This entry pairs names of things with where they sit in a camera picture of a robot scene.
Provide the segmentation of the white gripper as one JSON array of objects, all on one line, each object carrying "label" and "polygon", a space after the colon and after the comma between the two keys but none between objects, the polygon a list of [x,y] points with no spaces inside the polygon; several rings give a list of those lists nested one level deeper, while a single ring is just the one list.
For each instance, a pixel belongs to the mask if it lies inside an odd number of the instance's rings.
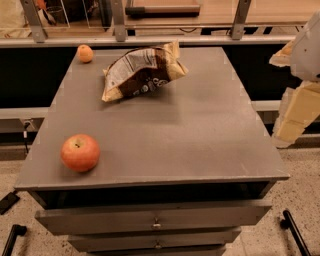
[{"label": "white gripper", "polygon": [[273,54],[269,63],[277,67],[290,65],[293,76],[308,80],[296,89],[287,88],[280,102],[272,143],[277,148],[287,148],[320,116],[320,10],[312,15],[294,42]]}]

